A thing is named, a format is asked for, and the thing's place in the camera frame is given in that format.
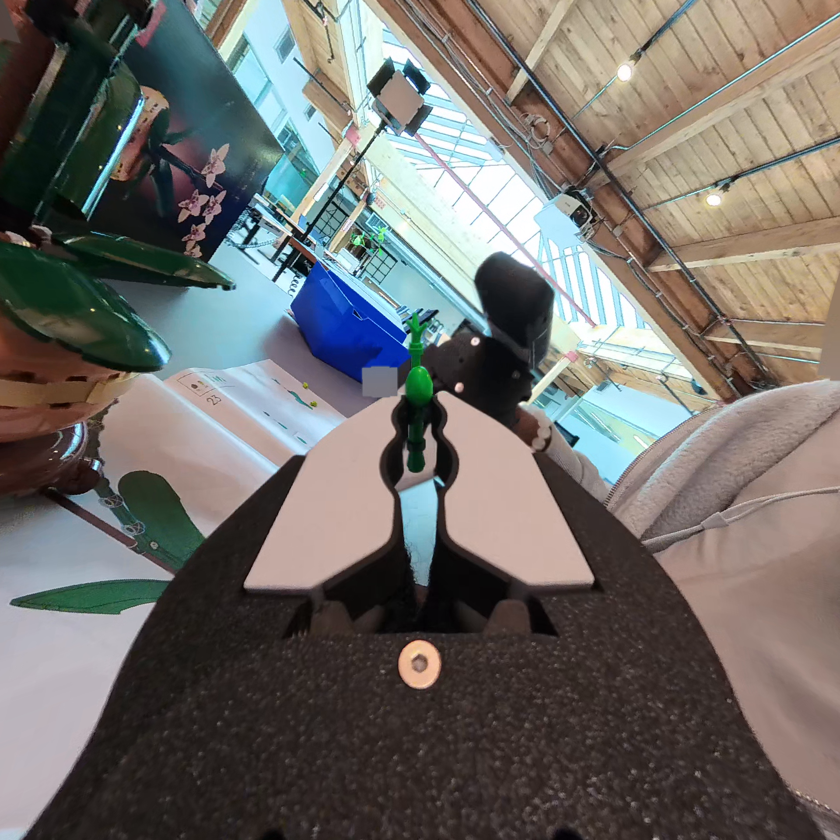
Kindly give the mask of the toy brick potted plant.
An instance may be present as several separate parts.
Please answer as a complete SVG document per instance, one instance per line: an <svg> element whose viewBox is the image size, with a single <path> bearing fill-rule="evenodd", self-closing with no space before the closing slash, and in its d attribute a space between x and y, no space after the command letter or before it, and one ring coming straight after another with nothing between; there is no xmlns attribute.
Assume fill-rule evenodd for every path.
<svg viewBox="0 0 840 840"><path fill-rule="evenodd" d="M88 420L171 352L107 280L235 289L198 258L89 222L136 138L161 198L161 112L124 54L157 2L6 2L2 10L1 490L80 495L102 468Z"/></svg>

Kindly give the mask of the green toy flower stem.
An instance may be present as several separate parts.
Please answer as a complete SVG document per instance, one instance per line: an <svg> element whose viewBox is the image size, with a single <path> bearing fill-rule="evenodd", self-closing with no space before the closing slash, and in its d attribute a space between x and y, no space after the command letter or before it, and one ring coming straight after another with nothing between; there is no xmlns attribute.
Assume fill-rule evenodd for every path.
<svg viewBox="0 0 840 840"><path fill-rule="evenodd" d="M408 353L411 366L405 381L405 398L408 402L406 467L412 474L420 474L425 468L425 429L427 409L434 395L431 374L424 366L423 336L425 326L415 312L408 321Z"/></svg>

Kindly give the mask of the white ceiling box device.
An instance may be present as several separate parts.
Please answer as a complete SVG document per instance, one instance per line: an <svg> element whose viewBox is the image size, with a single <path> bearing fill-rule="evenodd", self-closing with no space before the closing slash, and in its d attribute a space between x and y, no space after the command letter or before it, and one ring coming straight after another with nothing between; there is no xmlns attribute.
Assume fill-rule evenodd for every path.
<svg viewBox="0 0 840 840"><path fill-rule="evenodd" d="M599 217L586 195L570 187L544 204L535 214L534 222L546 239L565 248L588 242Z"/></svg>

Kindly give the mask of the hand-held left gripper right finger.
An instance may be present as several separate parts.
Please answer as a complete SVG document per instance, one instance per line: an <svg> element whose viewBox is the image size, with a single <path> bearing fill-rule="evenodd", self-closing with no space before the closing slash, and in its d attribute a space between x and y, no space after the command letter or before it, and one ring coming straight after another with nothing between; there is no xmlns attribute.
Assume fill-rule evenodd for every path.
<svg viewBox="0 0 840 840"><path fill-rule="evenodd" d="M489 614L510 597L588 592L595 576L541 464L456 395L434 398L437 519L428 602Z"/></svg>

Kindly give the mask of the blue storage bin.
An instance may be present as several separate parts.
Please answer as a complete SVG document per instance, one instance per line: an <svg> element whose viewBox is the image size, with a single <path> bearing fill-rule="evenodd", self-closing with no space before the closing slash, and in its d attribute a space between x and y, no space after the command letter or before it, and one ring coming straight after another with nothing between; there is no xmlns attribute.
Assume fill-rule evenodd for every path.
<svg viewBox="0 0 840 840"><path fill-rule="evenodd" d="M398 369L410 361L398 317L320 261L310 268L290 309L311 354L357 382L363 368Z"/></svg>

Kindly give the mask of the black orchid print box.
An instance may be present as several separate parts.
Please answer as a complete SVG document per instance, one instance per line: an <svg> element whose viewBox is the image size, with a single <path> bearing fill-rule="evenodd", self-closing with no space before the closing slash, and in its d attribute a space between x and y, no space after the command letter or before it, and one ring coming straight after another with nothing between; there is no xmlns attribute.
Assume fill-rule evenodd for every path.
<svg viewBox="0 0 840 840"><path fill-rule="evenodd" d="M143 110L90 226L209 261L279 143L184 2L156 2L123 65Z"/></svg>

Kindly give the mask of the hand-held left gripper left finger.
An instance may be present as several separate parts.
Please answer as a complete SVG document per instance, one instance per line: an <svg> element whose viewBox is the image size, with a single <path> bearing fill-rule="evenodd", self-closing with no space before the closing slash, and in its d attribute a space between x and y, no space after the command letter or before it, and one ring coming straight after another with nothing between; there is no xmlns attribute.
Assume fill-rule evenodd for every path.
<svg viewBox="0 0 840 840"><path fill-rule="evenodd" d="M245 577L248 593L364 614L401 589L411 565L396 491L404 408L400 396L384 397L313 446Z"/></svg>

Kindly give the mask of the row of white office desks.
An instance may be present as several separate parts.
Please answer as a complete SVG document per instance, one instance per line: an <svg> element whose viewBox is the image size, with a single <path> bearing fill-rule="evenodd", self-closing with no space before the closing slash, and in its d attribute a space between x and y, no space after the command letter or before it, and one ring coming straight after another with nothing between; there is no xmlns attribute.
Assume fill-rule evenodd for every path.
<svg viewBox="0 0 840 840"><path fill-rule="evenodd" d="M225 237L275 285L289 293L299 286L317 263L343 271L335 255L304 229L293 223L278 206L254 195Z"/></svg>

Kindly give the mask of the open instruction booklet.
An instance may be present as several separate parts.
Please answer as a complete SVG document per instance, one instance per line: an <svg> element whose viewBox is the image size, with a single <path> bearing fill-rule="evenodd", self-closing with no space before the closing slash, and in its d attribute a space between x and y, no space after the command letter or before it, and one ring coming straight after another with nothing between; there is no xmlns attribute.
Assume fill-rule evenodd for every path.
<svg viewBox="0 0 840 840"><path fill-rule="evenodd" d="M271 361L141 376L91 422L95 490L2 500L2 838L67 776L174 574L343 421L301 384Z"/></svg>

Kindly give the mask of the studio light on stand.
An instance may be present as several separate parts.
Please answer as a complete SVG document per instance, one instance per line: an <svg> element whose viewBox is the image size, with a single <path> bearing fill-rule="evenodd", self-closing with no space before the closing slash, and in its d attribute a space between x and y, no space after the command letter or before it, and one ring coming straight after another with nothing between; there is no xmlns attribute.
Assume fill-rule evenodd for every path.
<svg viewBox="0 0 840 840"><path fill-rule="evenodd" d="M303 95L310 104L321 113L329 127L342 130L341 139L332 158L323 167L315 183L297 206L291 217L291 223L301 225L322 189L329 186L335 174L346 159L355 154L350 168L345 172L339 185L330 193L328 202L338 195L343 185L354 172L354 169L364 159L367 151L372 147L375 139L385 130L390 130L395 136L402 133L414 135L424 120L432 111L426 104L424 93L429 87L424 74L410 61L403 69L395 67L391 59L387 59L367 85L372 97L372 108L380 122L374 129L372 136L360 147L361 128L355 119L357 113L341 96L328 78L321 79L319 75L308 73L309 81L303 88Z"/></svg>

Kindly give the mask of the grey desk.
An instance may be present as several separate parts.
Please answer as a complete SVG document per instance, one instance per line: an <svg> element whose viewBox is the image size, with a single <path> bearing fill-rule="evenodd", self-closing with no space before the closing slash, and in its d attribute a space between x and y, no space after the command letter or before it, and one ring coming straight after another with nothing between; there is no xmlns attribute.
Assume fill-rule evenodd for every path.
<svg viewBox="0 0 840 840"><path fill-rule="evenodd" d="M371 404L362 386L315 358L288 311L291 298L235 247L220 245L210 265L235 289L158 287L110 280L109 285L159 333L171 358L157 377L186 369L224 370L273 361L299 382L309 383L343 416Z"/></svg>

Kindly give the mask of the person's right forearm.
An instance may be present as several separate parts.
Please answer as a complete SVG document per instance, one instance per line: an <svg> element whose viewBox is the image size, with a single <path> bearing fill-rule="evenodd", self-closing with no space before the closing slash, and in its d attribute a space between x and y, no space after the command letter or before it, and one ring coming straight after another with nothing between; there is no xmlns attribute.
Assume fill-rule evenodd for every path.
<svg viewBox="0 0 840 840"><path fill-rule="evenodd" d="M606 504L612 486L604 481L587 457L574 450L556 426L551 423L548 426L539 426L537 437L532 441L532 450L537 454L546 455L593 498Z"/></svg>

